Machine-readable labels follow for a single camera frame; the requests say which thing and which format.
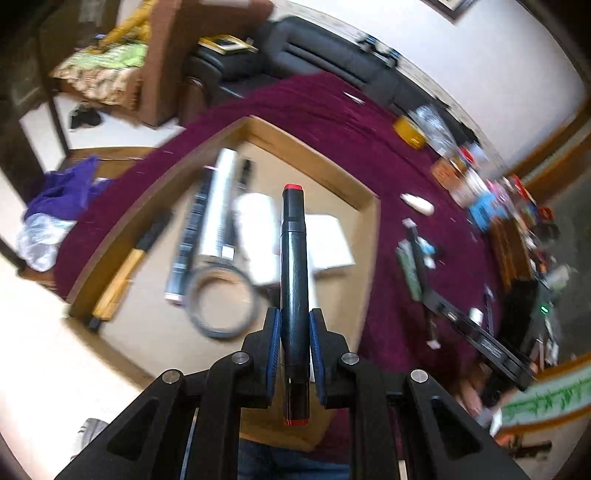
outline black leather sofa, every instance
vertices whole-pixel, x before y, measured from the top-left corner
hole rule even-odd
[[[253,90],[295,74],[327,71],[397,115],[432,103],[458,145],[478,141],[472,130],[448,112],[447,105],[396,68],[390,68],[372,53],[302,18],[285,17],[278,22],[267,22],[259,29],[255,46],[259,48],[256,53],[221,55],[198,47],[189,54],[183,73],[187,85],[192,83],[202,89],[203,106],[244,98]]]

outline metal screw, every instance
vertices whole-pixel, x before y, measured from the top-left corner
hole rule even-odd
[[[234,362],[237,365],[245,364],[250,359],[251,359],[250,355],[248,355],[248,353],[242,352],[242,351],[236,352],[234,355],[232,355],[232,362]]]
[[[178,372],[178,370],[166,370],[166,372],[162,374],[162,381],[164,383],[175,383],[178,382],[180,378],[181,374]]]
[[[344,364],[347,365],[354,365],[359,362],[359,355],[352,352],[343,353],[343,356],[340,358]]]
[[[416,383],[425,383],[429,378],[427,372],[425,370],[413,370],[410,372],[410,378],[412,378]]]

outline picture frame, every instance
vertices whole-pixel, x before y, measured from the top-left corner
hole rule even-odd
[[[476,0],[423,0],[451,22],[458,20]]]

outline hand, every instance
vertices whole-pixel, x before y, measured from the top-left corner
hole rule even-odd
[[[537,372],[535,364],[531,365],[534,372]],[[472,362],[465,377],[461,378],[456,387],[455,397],[457,402],[472,416],[477,417],[483,410],[480,395],[484,390],[486,381],[491,376],[491,369],[478,360]],[[499,403],[491,408],[496,412],[499,408],[507,405],[511,397],[517,393],[517,389],[509,390],[503,394]]]

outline white floor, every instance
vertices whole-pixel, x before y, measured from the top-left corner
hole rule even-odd
[[[75,102],[57,98],[63,125]],[[46,170],[61,161],[47,107],[21,120]],[[72,148],[165,143],[183,129],[171,121],[159,129],[104,115],[95,128],[68,132]],[[0,235],[14,246],[24,205],[0,174]],[[0,257],[0,432],[33,480],[54,478],[68,463],[76,433],[88,417],[111,421],[138,394],[64,325],[65,303],[15,276]]]

